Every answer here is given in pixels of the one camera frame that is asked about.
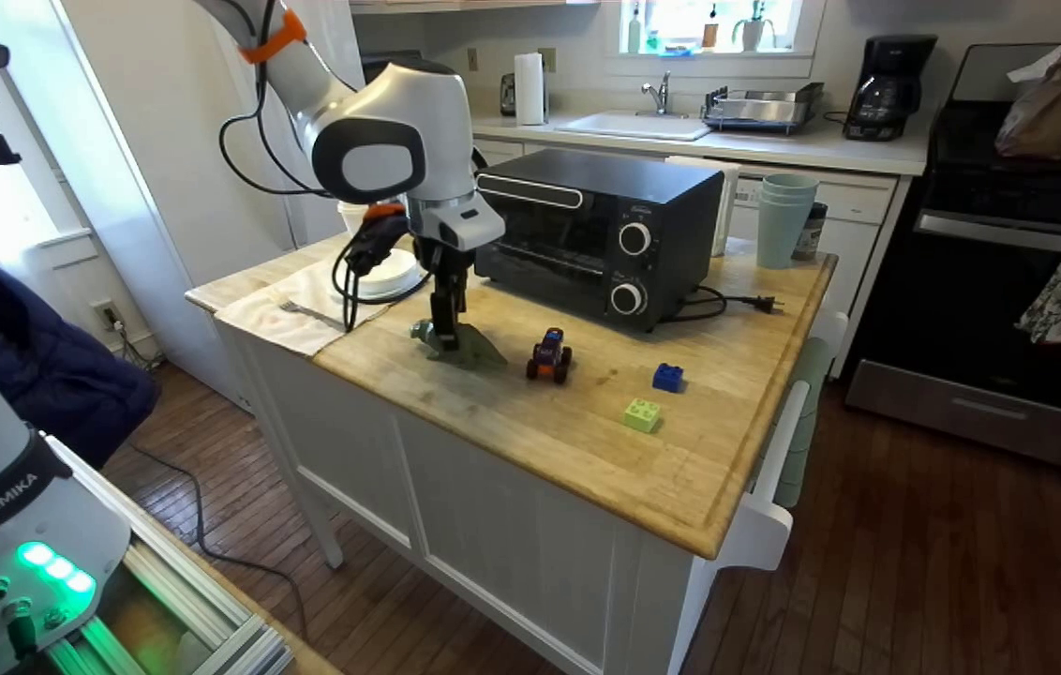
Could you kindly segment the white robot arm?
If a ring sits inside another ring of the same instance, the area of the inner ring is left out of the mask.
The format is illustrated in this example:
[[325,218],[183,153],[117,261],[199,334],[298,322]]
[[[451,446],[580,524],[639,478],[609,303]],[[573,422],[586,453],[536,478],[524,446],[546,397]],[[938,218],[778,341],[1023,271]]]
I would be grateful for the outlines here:
[[439,352],[461,348],[456,317],[480,248],[508,232],[480,194],[465,84],[386,66],[353,89],[313,47],[285,0],[199,0],[285,106],[314,182],[343,202],[408,201],[419,266],[436,278],[419,328]]

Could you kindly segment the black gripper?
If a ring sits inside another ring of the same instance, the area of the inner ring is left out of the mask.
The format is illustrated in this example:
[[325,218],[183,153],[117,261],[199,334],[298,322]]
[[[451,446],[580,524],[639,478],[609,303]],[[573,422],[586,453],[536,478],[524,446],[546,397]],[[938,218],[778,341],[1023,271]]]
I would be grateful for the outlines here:
[[445,317],[433,312],[433,341],[445,348],[461,348],[461,312],[465,312],[474,252],[453,252],[439,239],[416,239],[413,254],[436,278],[436,296],[451,309],[451,331],[445,331]]

